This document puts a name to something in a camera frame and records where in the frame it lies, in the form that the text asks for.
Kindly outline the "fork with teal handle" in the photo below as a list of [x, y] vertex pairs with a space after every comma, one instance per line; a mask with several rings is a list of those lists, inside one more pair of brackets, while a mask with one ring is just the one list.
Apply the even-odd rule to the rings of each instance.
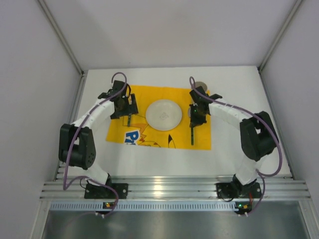
[[127, 127], [131, 126], [131, 119], [132, 119], [132, 114], [128, 115], [128, 122], [127, 122]]

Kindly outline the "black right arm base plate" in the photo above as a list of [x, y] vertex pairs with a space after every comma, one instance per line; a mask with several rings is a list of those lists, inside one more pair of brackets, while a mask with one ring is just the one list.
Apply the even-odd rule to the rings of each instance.
[[216, 184], [217, 198], [223, 200], [230, 199], [259, 199], [262, 195], [260, 184], [255, 182], [253, 184], [235, 185], [234, 183], [217, 183]]

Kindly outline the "yellow cartoon print cloth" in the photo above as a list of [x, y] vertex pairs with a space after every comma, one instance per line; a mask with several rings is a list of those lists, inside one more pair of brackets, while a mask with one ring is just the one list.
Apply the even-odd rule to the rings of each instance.
[[[132, 115], [130, 127], [127, 127], [127, 116], [111, 120], [106, 141], [173, 149], [211, 149], [210, 117], [206, 118], [207, 123], [194, 129], [194, 146], [191, 145], [187, 114], [191, 104], [190, 89], [133, 85], [132, 91], [136, 96], [139, 113]], [[146, 110], [157, 100], [171, 100], [180, 106], [182, 120], [174, 129], [159, 131], [148, 125]]]

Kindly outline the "cream round plate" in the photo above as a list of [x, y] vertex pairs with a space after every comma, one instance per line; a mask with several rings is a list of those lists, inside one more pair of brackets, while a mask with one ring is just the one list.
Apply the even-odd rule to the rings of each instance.
[[149, 126], [159, 131], [169, 131], [182, 120], [180, 106], [171, 100], [157, 100], [146, 110], [146, 121]]

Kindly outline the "spoon with teal handle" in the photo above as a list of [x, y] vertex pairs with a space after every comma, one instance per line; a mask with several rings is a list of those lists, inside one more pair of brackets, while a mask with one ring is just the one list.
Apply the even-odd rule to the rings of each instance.
[[191, 145], [194, 146], [194, 129], [192, 126], [192, 121], [191, 121], [191, 107], [189, 107], [187, 111], [188, 117], [189, 117], [189, 127], [190, 127], [190, 140], [191, 140]]

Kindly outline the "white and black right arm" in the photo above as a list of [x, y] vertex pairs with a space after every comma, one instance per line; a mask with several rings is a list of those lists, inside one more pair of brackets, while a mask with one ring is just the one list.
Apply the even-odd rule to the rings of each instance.
[[258, 162], [271, 154], [279, 141], [267, 112], [243, 114], [243, 110], [222, 101], [218, 94], [208, 95], [202, 87], [190, 91], [191, 143], [194, 143], [194, 128], [207, 123], [206, 116], [214, 116], [239, 130], [243, 160], [229, 184], [238, 196], [247, 194], [256, 183]]

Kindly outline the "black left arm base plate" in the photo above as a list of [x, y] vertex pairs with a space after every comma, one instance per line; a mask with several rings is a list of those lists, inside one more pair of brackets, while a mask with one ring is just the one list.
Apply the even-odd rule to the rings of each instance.
[[[119, 199], [126, 199], [128, 195], [127, 183], [113, 183], [112, 188], [117, 192]], [[86, 185], [85, 199], [116, 199], [116, 195], [110, 189], [88, 183]]]

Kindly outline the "beige paper cup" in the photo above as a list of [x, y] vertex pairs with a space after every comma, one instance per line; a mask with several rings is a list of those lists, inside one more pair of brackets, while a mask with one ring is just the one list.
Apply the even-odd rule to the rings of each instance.
[[195, 88], [202, 87], [205, 92], [207, 92], [207, 85], [204, 82], [196, 81]]

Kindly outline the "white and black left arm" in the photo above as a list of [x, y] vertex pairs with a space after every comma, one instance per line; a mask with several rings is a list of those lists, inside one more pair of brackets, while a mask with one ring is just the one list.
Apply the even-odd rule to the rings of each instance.
[[136, 97], [126, 81], [111, 80], [112, 88], [103, 92], [93, 106], [78, 120], [60, 128], [58, 159], [65, 163], [63, 189], [74, 182], [67, 182], [68, 168], [82, 169], [82, 176], [75, 179], [90, 180], [96, 185], [109, 185], [111, 176], [97, 162], [98, 146], [95, 136], [101, 132], [107, 119], [117, 120], [137, 114]]

